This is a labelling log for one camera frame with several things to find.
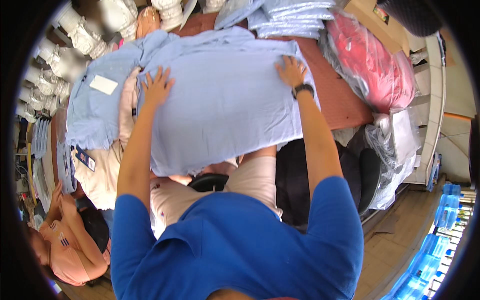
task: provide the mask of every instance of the white statue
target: white statue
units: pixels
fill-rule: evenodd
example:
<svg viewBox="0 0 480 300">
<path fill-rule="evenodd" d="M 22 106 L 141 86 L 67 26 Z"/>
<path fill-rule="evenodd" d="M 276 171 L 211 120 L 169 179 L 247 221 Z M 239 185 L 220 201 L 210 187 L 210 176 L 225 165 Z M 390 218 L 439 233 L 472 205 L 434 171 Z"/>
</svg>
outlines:
<svg viewBox="0 0 480 300">
<path fill-rule="evenodd" d="M 160 29 L 170 31 L 180 26 L 183 18 L 181 0 L 152 0 L 152 6 L 160 12 Z"/>
<path fill-rule="evenodd" d="M 67 49 L 67 47 L 60 47 L 54 44 L 46 37 L 38 44 L 38 56 L 43 58 L 47 64 L 52 68 L 53 73 L 61 77 L 60 73 L 60 56 Z"/>
<path fill-rule="evenodd" d="M 205 0 L 203 13 L 219 12 L 226 0 Z"/>
<path fill-rule="evenodd" d="M 44 95 L 57 95 L 65 99 L 69 95 L 70 84 L 56 76 L 52 70 L 43 70 L 29 66 L 25 79 L 35 84 Z"/>
<path fill-rule="evenodd" d="M 111 51 L 111 48 L 102 40 L 102 36 L 93 32 L 86 25 L 85 18 L 72 8 L 71 1 L 68 1 L 60 10 L 54 21 L 65 29 L 68 37 L 72 39 L 73 46 L 84 55 L 90 55 L 91 58 L 96 59 Z"/>
<path fill-rule="evenodd" d="M 23 101 L 19 101 L 17 103 L 17 107 L 15 108 L 15 113 L 20 117 L 24 117 L 30 123 L 36 122 L 34 109 Z"/>
<path fill-rule="evenodd" d="M 120 32 L 127 42 L 135 39 L 138 11 L 133 0 L 100 0 L 98 4 L 110 30 Z"/>
<path fill-rule="evenodd" d="M 60 97 L 56 95 L 45 95 L 39 88 L 28 88 L 22 86 L 20 89 L 21 100 L 28 103 L 34 110 L 46 109 L 50 111 L 50 115 L 57 110 L 60 104 Z"/>
</svg>

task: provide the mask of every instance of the orange shirt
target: orange shirt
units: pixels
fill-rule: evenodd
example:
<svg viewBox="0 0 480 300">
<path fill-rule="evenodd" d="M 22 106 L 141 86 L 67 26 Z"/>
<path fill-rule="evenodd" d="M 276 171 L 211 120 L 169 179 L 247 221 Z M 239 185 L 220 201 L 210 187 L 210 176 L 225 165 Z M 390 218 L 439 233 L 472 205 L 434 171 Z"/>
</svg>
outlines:
<svg viewBox="0 0 480 300">
<path fill-rule="evenodd" d="M 82 286 L 85 282 L 93 279 L 88 277 L 85 267 L 75 251 L 81 251 L 82 248 L 67 223 L 55 220 L 49 226 L 43 222 L 38 232 L 52 244 L 50 267 L 53 274 L 73 286 Z M 103 258 L 110 265 L 110 239 Z"/>
</svg>

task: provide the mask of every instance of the wristwatch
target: wristwatch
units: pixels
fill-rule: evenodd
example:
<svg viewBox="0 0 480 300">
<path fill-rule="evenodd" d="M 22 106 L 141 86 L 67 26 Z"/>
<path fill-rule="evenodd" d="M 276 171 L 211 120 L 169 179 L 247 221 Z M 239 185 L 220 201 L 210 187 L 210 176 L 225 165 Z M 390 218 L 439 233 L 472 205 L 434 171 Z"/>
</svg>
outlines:
<svg viewBox="0 0 480 300">
<path fill-rule="evenodd" d="M 292 95 L 295 99 L 297 99 L 297 94 L 299 91 L 303 91 L 303 90 L 307 90 L 310 92 L 310 94 L 312 95 L 312 97 L 315 97 L 315 92 L 313 90 L 313 87 L 309 84 L 300 84 L 300 85 L 297 85 L 296 87 L 294 87 L 292 89 Z"/>
</svg>

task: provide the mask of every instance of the blue hang tag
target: blue hang tag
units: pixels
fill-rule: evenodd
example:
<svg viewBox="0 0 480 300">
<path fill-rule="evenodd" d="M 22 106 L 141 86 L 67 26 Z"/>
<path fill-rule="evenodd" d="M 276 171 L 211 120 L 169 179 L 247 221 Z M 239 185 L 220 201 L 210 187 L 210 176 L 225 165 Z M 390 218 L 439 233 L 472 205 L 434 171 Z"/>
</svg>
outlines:
<svg viewBox="0 0 480 300">
<path fill-rule="evenodd" d="M 82 164 L 86 165 L 92 172 L 95 172 L 95 160 L 91 158 L 82 148 L 76 146 L 75 157 L 78 158 Z"/>
</svg>

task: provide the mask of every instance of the blue t-shirt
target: blue t-shirt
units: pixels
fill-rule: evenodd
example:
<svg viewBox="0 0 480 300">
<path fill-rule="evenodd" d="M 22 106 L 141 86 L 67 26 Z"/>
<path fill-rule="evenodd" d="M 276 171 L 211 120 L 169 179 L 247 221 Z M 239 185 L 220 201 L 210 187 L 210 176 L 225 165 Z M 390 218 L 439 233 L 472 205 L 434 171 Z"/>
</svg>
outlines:
<svg viewBox="0 0 480 300">
<path fill-rule="evenodd" d="M 362 259 L 360 219 L 339 177 L 315 188 L 307 234 L 232 192 L 201 198 L 158 240 L 138 198 L 122 195 L 115 205 L 111 276 L 119 300 L 205 300 L 224 288 L 255 299 L 351 299 Z"/>
</svg>

